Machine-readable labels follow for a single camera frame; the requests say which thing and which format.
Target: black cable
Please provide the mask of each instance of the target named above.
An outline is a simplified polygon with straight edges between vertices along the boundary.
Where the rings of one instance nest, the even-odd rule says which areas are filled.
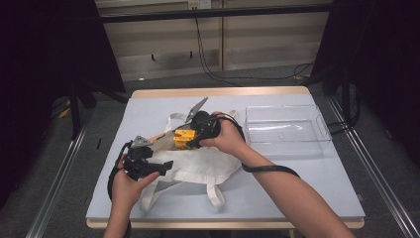
[[[211,117],[207,120],[201,121],[199,123],[197,123],[197,125],[199,124],[204,124],[210,121],[214,121],[214,120],[228,120],[230,121],[236,128],[238,128],[238,132],[241,134],[241,137],[245,140],[245,135],[244,132],[242,132],[242,127],[239,125],[239,123],[235,120],[234,117],[232,117],[229,114],[226,113],[218,113],[213,115],[215,117]],[[278,166],[278,165],[272,165],[272,166],[261,166],[261,167],[248,167],[245,164],[242,163],[242,169],[247,172],[247,173],[260,173],[260,172],[285,172],[285,173],[289,173],[291,175],[294,175],[298,178],[300,178],[299,174],[294,171],[293,169],[289,168],[289,167],[285,167],[285,166]]]
[[[221,76],[221,75],[218,75],[218,74],[212,72],[210,70],[210,68],[208,67],[207,61],[206,61],[206,58],[205,58],[205,55],[204,55],[204,48],[203,48],[203,42],[201,40],[200,28],[198,26],[198,20],[196,18],[195,18],[195,25],[197,27],[198,52],[200,54],[201,66],[202,66],[203,70],[206,72],[206,74],[214,80],[223,81],[223,82],[230,83],[230,84],[233,84],[233,85],[236,85],[236,86],[241,86],[241,85],[238,85],[236,83],[229,82],[229,81],[222,80],[222,79],[262,79],[262,80],[288,79],[288,78],[294,77],[294,76],[298,75],[299,73],[303,72],[309,65],[313,64],[313,62],[314,62],[314,61],[312,61],[312,62],[297,65],[296,68],[294,69],[294,74],[289,75],[289,76],[283,76],[283,77],[246,77],[246,76],[232,76],[232,77],[229,77],[229,76]],[[303,65],[306,65],[306,66],[303,67],[303,69],[301,69],[300,71],[298,71],[296,73],[296,69],[300,66],[303,66]]]
[[[353,101],[353,111],[354,111],[355,115],[350,119],[350,121],[327,123],[327,126],[337,126],[337,125],[344,126],[340,130],[330,132],[331,135],[337,135],[341,132],[346,131],[349,128],[355,127],[356,123],[359,121],[359,117],[360,117],[360,114],[361,114],[361,96],[360,96],[359,91],[357,89],[356,89],[355,99]]]
[[[108,196],[112,200],[112,185],[114,184],[114,177],[117,174],[118,171],[122,170],[123,168],[118,168],[118,164],[120,163],[121,157],[123,156],[124,151],[127,147],[130,147],[132,145],[133,141],[130,141],[126,144],[124,144],[123,148],[121,149],[120,154],[118,155],[117,160],[115,161],[114,168],[112,168],[111,174],[108,177],[108,184],[107,184],[107,190],[108,190]],[[124,238],[129,238],[131,235],[131,221],[129,220],[129,223],[127,224],[126,232],[124,233]]]
[[[326,74],[330,73],[337,66],[338,66],[337,63],[332,63],[329,66],[327,66],[326,68],[322,69],[317,74],[313,75],[313,73],[312,73],[309,78],[307,78],[306,80],[304,80],[303,82],[301,82],[299,85],[301,85],[301,86],[309,86],[310,84],[320,82],[322,80],[322,77],[323,76],[325,76]]]

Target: white table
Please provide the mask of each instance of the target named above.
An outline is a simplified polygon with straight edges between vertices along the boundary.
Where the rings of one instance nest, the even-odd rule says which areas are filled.
[[[133,93],[98,179],[86,214],[91,228],[105,228],[111,201],[106,183],[124,143],[137,135],[154,136],[164,129],[170,113],[188,113],[204,96],[209,99],[203,110],[240,113],[238,122],[245,122],[246,106],[314,105],[305,87],[228,87],[193,89],[138,90]],[[270,157],[279,165],[296,170],[312,185],[343,219],[349,228],[364,226],[365,213],[349,181],[333,143],[317,158]],[[149,212],[135,205],[132,226],[144,229],[293,229],[278,211],[257,181],[237,170],[220,186],[226,204],[217,209],[209,201],[205,185],[187,183],[162,194]]]

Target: metal rod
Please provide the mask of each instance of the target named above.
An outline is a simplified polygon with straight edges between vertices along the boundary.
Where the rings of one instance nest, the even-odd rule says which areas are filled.
[[[347,123],[343,115],[343,109],[340,107],[340,104],[337,102],[337,100],[330,98],[329,103],[334,113],[336,114],[336,117],[342,123]],[[410,214],[405,209],[399,198],[396,196],[395,192],[392,190],[383,174],[380,172],[379,168],[374,162],[373,157],[368,152],[368,149],[362,142],[362,139],[359,137],[356,130],[351,128],[350,124],[348,124],[347,128],[348,129],[346,129],[346,133],[350,142],[355,148],[355,151],[357,152],[361,162],[364,164],[367,173],[377,188],[377,191],[382,196],[383,201],[388,206],[389,211],[391,212],[396,223],[404,234],[404,237],[420,237],[420,232],[410,217]]]
[[[352,122],[352,116],[350,112],[350,72],[348,69],[348,65],[343,65],[344,75],[342,78],[342,104],[343,104],[343,115],[344,119],[350,124],[350,126],[354,126]]]
[[[122,22],[140,22],[156,20],[175,20],[175,19],[193,19],[193,18],[213,18],[213,17],[238,17],[254,15],[274,15],[274,14],[295,14],[295,13],[315,13],[330,12],[334,8],[351,7],[336,6],[332,3],[313,4],[313,5],[293,5],[278,7],[259,7],[259,8],[219,8],[203,10],[186,10],[155,13],[137,13],[137,14],[112,14],[103,15],[99,18],[73,19],[72,21],[94,21],[101,23],[122,23]]]
[[[44,232],[47,228],[47,225],[50,221],[50,218],[53,214],[53,210],[58,201],[59,194],[62,191],[62,188],[67,178],[67,174],[70,171],[71,165],[74,161],[74,158],[78,152],[78,149],[83,141],[84,134],[86,132],[86,127],[91,121],[93,114],[93,109],[89,109],[86,115],[86,121],[83,124],[80,132],[78,133],[75,140],[71,141],[70,146],[68,147],[67,153],[61,163],[61,166],[55,176],[55,179],[50,187],[50,191],[44,199],[43,205],[37,213],[37,216],[32,223],[26,237],[27,238],[39,238],[43,237]]]

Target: wooden table edge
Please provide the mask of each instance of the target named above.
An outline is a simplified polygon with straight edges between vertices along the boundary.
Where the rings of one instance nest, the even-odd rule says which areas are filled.
[[[141,89],[134,91],[132,98],[275,94],[309,94],[309,90],[304,86]]]
[[[360,229],[365,226],[365,219],[363,217],[343,218],[343,222],[350,229]],[[105,229],[107,226],[107,219],[86,219],[86,224],[92,229]],[[225,229],[225,230],[281,230],[281,229],[295,229],[295,227],[286,220],[246,220],[246,221],[191,221],[191,220],[144,220],[131,221],[132,227],[136,229],[161,229],[161,230],[176,230],[176,229]]]

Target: clear plastic container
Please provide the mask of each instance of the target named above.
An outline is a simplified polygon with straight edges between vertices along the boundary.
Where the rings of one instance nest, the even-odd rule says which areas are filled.
[[[319,155],[331,135],[316,105],[246,108],[248,144],[263,155]]]

